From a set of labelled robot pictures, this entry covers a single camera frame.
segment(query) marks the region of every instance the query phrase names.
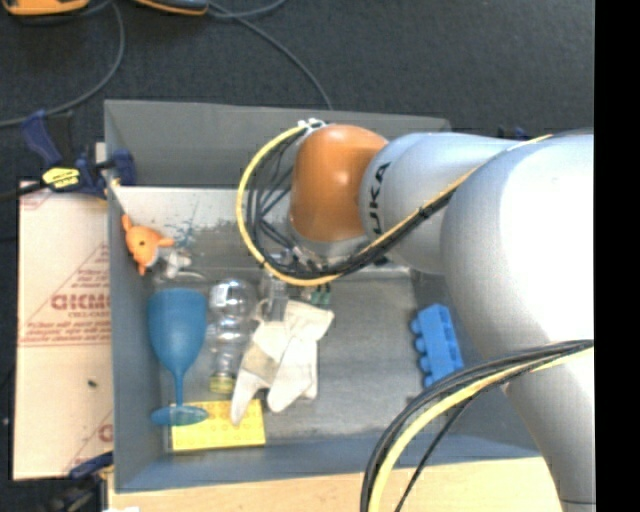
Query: blue toy brick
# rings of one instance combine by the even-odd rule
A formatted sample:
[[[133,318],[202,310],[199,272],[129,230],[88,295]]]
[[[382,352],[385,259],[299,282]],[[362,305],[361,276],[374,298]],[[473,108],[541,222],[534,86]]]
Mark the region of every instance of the blue toy brick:
[[[414,345],[421,354],[418,363],[425,374],[425,387],[464,366],[446,306],[434,304],[421,310],[411,321],[410,328],[417,336]]]

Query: white glove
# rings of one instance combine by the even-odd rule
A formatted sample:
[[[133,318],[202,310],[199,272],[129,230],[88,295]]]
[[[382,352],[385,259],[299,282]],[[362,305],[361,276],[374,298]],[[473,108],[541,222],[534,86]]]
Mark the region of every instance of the white glove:
[[[262,322],[256,329],[236,379],[231,421],[242,420],[259,389],[271,388],[267,404],[286,409],[299,396],[317,395],[317,341],[326,333],[333,312],[288,301],[282,322]]]

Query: electrical wire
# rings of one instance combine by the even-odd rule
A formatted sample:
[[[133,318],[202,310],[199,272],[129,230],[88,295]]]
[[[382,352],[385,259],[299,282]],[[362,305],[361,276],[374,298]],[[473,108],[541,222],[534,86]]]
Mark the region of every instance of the electrical wire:
[[[424,455],[420,459],[420,462],[418,462],[418,465],[416,466],[416,469],[414,470],[413,474],[411,475],[411,479],[409,480],[409,483],[407,484],[407,487],[406,487],[404,493],[400,497],[400,501],[396,505],[396,508],[395,508],[394,512],[400,512],[402,510],[402,507],[404,506],[404,503],[407,501],[407,498],[409,497],[409,494],[411,494],[411,491],[413,490],[413,487],[417,483],[418,478],[422,474],[422,471],[427,466],[427,463],[429,462],[429,459],[433,455],[433,452],[436,451],[436,448],[440,445],[440,442],[445,438],[445,436],[449,433],[449,431],[451,430],[453,425],[462,416],[462,413],[465,412],[469,408],[469,406],[471,405],[471,403],[473,402],[473,400],[475,398],[476,398],[475,396],[472,396],[472,397],[468,398],[466,401],[462,402],[460,405],[458,405],[458,407],[456,407],[453,410],[451,416],[447,419],[446,423],[440,429],[438,434],[433,438],[433,441],[431,441],[431,443],[429,444],[429,447],[427,448],[427,451],[424,453]]]
[[[236,203],[236,215],[240,234],[243,241],[249,248],[249,251],[254,255],[261,266],[265,267],[282,281],[295,286],[323,285],[341,276],[357,272],[370,264],[381,261],[385,254],[400,243],[411,231],[418,227],[422,222],[429,219],[436,212],[444,208],[449,203],[458,187],[478,169],[478,167],[470,169],[462,176],[458,177],[446,188],[425,201],[420,207],[416,208],[412,213],[405,217],[405,219],[385,231],[382,235],[369,243],[363,249],[359,250],[356,254],[351,255],[343,261],[333,263],[331,265],[324,265],[322,268],[317,264],[312,264],[312,262],[306,262],[306,268],[300,266],[292,267],[291,265],[282,264],[276,261],[276,259],[270,256],[267,251],[262,249],[263,246],[260,243],[258,233],[260,232],[261,225],[263,224],[262,217],[265,213],[261,211],[261,205],[259,202],[257,206],[254,205],[254,196],[256,189],[263,189],[264,184],[261,180],[264,181],[265,174],[268,176],[269,172],[273,172],[264,170],[265,162],[273,160],[274,155],[279,155],[282,151],[286,150],[286,148],[290,147],[293,142],[297,141],[301,136],[307,133],[308,130],[313,128],[317,128],[317,126],[311,121],[306,124],[301,123],[298,127],[287,130],[265,144],[249,162],[249,165],[243,173],[238,186]],[[548,135],[545,135],[537,139],[528,140],[514,147],[533,144],[547,137]],[[241,205],[243,194],[247,189],[249,190],[249,193],[245,221],[245,218],[242,215]]]
[[[45,110],[45,115],[50,116],[53,114],[59,114],[73,107],[76,107],[81,103],[84,103],[89,98],[91,98],[92,96],[100,92],[107,85],[107,83],[109,83],[109,81],[113,78],[113,76],[116,74],[116,71],[120,67],[120,64],[122,63],[122,58],[124,57],[125,48],[126,48],[126,35],[125,35],[124,22],[122,21],[122,14],[120,13],[120,9],[117,6],[117,4],[112,0],[107,0],[106,2],[104,2],[104,4],[105,5],[101,4],[99,6],[94,7],[93,11],[87,11],[85,15],[88,15],[89,12],[91,14],[100,12],[102,9],[104,9],[109,5],[113,8],[113,12],[116,17],[116,21],[118,23],[118,31],[119,31],[118,53],[113,61],[113,64],[109,68],[109,71],[107,72],[107,74],[94,87],[89,89],[84,94],[81,94],[80,96],[76,97],[75,99],[68,101],[67,103],[63,103],[61,105]],[[77,15],[73,19],[78,19],[80,17],[81,15]],[[26,117],[16,117],[13,119],[6,119],[4,121],[0,121],[0,129],[9,128],[12,126],[18,126],[22,124],[22,122],[24,122],[25,119]]]
[[[272,4],[266,5],[264,7],[257,7],[256,9],[251,9],[249,11],[242,12],[226,12],[226,13],[216,13],[212,12],[211,16],[213,16],[217,20],[230,20],[234,21],[237,18],[251,18],[255,16],[263,16],[265,14],[270,14],[275,11],[278,7],[282,6],[288,0],[278,0],[277,2],[273,2]]]
[[[280,5],[282,5],[282,3],[284,3],[284,2],[275,2],[270,7],[266,7],[264,9],[272,10],[272,9],[275,9],[276,7],[279,7]],[[216,9],[217,11],[219,11],[219,13],[222,13],[223,15],[228,16],[229,19],[231,19],[233,21],[236,21],[237,23],[240,23],[241,25],[245,26],[246,28],[248,28],[249,30],[254,32],[255,34],[259,35],[265,41],[267,41],[270,45],[272,45],[274,48],[276,48],[278,51],[280,51],[283,55],[285,55],[291,62],[293,62],[295,64],[295,66],[298,69],[300,69],[300,71],[302,71],[302,73],[313,84],[313,86],[316,88],[316,90],[320,93],[320,96],[322,96],[322,100],[324,101],[324,103],[327,106],[327,108],[329,110],[333,110],[333,103],[332,103],[331,99],[329,98],[329,96],[325,92],[324,87],[322,87],[322,85],[320,84],[320,81],[311,72],[311,70],[307,66],[305,66],[300,61],[300,59],[298,59],[298,57],[296,57],[293,54],[293,52],[291,50],[289,50],[286,46],[284,46],[281,42],[279,42],[278,40],[276,40],[275,38],[273,38],[272,36],[267,34],[264,30],[262,30],[261,28],[257,27],[256,25],[254,25],[250,21],[247,21],[246,19],[244,19],[246,16],[248,16],[247,13],[235,13],[234,14],[231,11],[229,11],[229,10],[225,9],[224,7],[222,7],[221,5],[219,5],[219,4],[215,3],[215,2],[212,2],[212,1],[209,1],[209,6],[212,7],[213,9]],[[211,9],[209,9],[207,11],[207,14],[209,14],[209,16],[213,17],[214,19],[217,19],[217,16],[219,16],[219,13],[216,13],[215,11],[212,11]]]
[[[592,352],[593,347],[593,340],[576,340],[529,349],[453,374],[425,390],[394,419],[374,448],[363,478],[361,512],[379,510],[382,491],[395,463],[409,442],[431,420],[470,401],[480,391],[496,388],[524,373],[584,356]],[[419,411],[422,412],[402,430],[405,422]]]

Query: gray bin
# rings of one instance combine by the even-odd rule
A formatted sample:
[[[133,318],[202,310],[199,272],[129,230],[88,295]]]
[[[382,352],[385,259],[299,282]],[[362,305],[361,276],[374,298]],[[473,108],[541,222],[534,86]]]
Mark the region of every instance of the gray bin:
[[[138,275],[130,259],[120,216],[123,211],[136,212],[137,217],[146,215],[150,223],[175,224],[182,210],[176,206],[175,211],[166,211],[162,206],[166,194],[177,194],[187,203],[188,194],[204,198],[212,223],[194,243],[209,248],[213,255],[199,262],[200,268],[206,267],[212,280],[228,275],[258,280],[260,270],[247,256],[233,221],[227,222],[233,216],[227,199],[259,147],[310,117],[351,122],[389,139],[450,129],[443,119],[416,116],[194,103],[105,103],[107,152],[128,148],[136,161],[139,184],[112,195],[109,205],[116,491],[363,471],[381,432],[421,390],[409,322],[419,309],[435,302],[452,310],[465,362],[478,360],[457,322],[441,277],[394,265],[366,269],[332,286],[336,320],[319,343],[318,397],[300,400],[277,415],[265,409],[264,447],[189,454],[167,449],[167,432],[149,419],[152,410],[172,398],[169,374],[147,340],[146,300],[154,285],[149,276]],[[225,222],[216,222],[216,216]],[[205,384],[208,357],[203,347],[185,381],[187,401],[212,399]],[[434,463],[536,454],[504,397],[496,393],[478,401],[482,403],[468,411],[442,443]],[[416,465],[433,435],[431,430],[422,434],[400,464]]]

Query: blue clamp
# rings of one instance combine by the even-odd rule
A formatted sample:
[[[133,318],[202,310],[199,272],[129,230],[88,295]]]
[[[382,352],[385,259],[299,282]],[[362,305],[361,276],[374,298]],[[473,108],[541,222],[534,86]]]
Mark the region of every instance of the blue clamp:
[[[109,160],[101,163],[91,162],[84,153],[75,156],[70,149],[68,126],[64,129],[56,124],[57,129],[52,133],[45,122],[45,115],[44,110],[38,110],[21,125],[27,147],[44,160],[44,185],[54,192],[79,192],[104,199],[107,183],[102,171],[108,168],[115,169],[114,178],[121,185],[135,185],[135,164],[128,150],[117,149]]]
[[[422,354],[419,366],[425,374],[425,388],[464,366],[449,308],[429,306],[418,312],[410,327],[417,336],[415,348]]]

